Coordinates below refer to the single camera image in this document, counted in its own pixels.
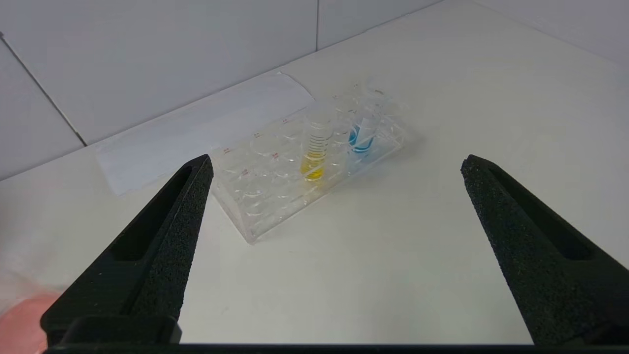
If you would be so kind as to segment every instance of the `graduated test tube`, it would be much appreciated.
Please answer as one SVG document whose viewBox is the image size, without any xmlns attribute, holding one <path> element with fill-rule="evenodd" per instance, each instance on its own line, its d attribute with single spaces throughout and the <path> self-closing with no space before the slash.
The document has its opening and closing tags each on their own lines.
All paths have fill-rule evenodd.
<svg viewBox="0 0 629 354">
<path fill-rule="evenodd" d="M 382 108 L 386 102 L 387 99 L 382 91 L 371 87 L 370 83 L 363 86 L 349 138 L 354 153 L 367 154 L 369 152 L 380 126 Z"/>
<path fill-rule="evenodd" d="M 325 174 L 325 159 L 332 136 L 331 120 L 334 114 L 332 109 L 320 103 L 315 103 L 306 114 L 299 172 L 308 181 L 319 180 Z"/>
</svg>

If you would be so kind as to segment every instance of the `white paper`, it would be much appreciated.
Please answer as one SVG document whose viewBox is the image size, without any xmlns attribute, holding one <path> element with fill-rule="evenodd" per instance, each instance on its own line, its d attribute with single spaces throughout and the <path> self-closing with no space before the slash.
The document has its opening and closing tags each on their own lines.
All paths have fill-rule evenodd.
<svg viewBox="0 0 629 354">
<path fill-rule="evenodd" d="M 288 75 L 257 76 L 97 143 L 96 157 L 111 189 L 122 195 L 312 102 Z"/>
</svg>

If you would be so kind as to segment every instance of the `test tube with yellow liquid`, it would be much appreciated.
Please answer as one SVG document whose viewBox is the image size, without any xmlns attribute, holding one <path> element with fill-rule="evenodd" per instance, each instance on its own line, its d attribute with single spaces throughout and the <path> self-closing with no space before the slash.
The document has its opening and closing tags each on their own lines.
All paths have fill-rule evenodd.
<svg viewBox="0 0 629 354">
<path fill-rule="evenodd" d="M 325 159 L 332 137 L 334 114 L 334 110 L 321 103 L 315 103 L 306 112 L 299 172 L 308 181 L 320 180 L 325 175 Z"/>
</svg>

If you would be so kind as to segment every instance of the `white wall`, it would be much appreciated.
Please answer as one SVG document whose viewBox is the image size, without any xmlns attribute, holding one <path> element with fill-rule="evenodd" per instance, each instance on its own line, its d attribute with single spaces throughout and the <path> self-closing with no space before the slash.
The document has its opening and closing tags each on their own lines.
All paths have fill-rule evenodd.
<svg viewBox="0 0 629 354">
<path fill-rule="evenodd" d="M 438 1 L 0 0 L 0 31 L 92 144 Z M 476 1 L 629 67 L 629 0 Z M 1 180 L 81 145 L 0 54 Z"/>
<path fill-rule="evenodd" d="M 0 180 L 82 146 L 0 42 Z"/>
<path fill-rule="evenodd" d="M 316 0 L 1 0 L 0 31 L 88 144 L 316 49 Z"/>
<path fill-rule="evenodd" d="M 476 0 L 516 21 L 629 67 L 628 0 Z"/>
<path fill-rule="evenodd" d="M 319 0 L 317 49 L 441 0 Z"/>
</svg>

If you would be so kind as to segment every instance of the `yellow liquid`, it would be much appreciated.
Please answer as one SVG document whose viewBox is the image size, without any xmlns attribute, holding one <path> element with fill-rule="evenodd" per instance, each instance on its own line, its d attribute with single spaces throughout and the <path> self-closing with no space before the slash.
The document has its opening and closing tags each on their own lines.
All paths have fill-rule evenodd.
<svg viewBox="0 0 629 354">
<path fill-rule="evenodd" d="M 301 160 L 301 167 L 299 169 L 299 172 L 301 174 L 305 174 L 308 171 L 312 171 L 313 169 L 321 166 L 321 168 L 318 168 L 310 172 L 306 176 L 306 179 L 309 181 L 318 180 L 321 177 L 323 177 L 323 174 L 325 172 L 325 167 L 322 166 L 324 162 L 325 162 L 325 153 L 322 154 L 322 153 L 308 152 L 306 155 L 304 155 L 304 157 Z"/>
</svg>

